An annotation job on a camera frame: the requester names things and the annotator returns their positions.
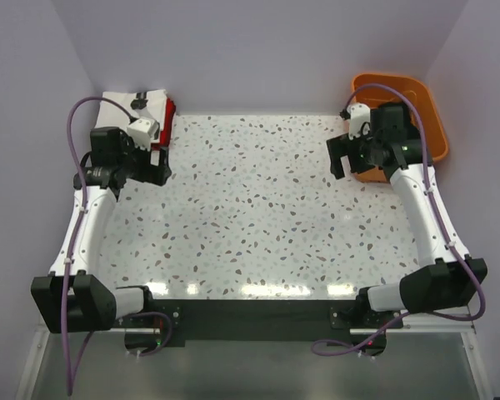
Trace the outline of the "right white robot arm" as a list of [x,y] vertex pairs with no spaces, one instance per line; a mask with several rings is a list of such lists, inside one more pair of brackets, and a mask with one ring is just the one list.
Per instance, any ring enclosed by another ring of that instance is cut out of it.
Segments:
[[438,313],[468,305],[488,268],[472,256],[450,221],[418,112],[405,102],[376,108],[354,103],[340,116],[348,131],[327,140],[332,175],[344,178],[344,158],[351,173],[384,173],[404,207],[419,266],[397,283],[362,289],[354,308],[357,322],[371,328],[384,312]]

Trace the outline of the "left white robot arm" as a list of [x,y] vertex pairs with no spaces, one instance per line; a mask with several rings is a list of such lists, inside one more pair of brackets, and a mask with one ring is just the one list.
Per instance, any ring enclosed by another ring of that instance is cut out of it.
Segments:
[[168,148],[140,148],[118,127],[90,132],[90,166],[73,179],[74,204],[62,248],[31,294],[51,333],[107,331],[119,318],[138,327],[156,317],[152,294],[143,285],[110,288],[98,276],[100,250],[109,219],[129,180],[162,186],[171,176]]

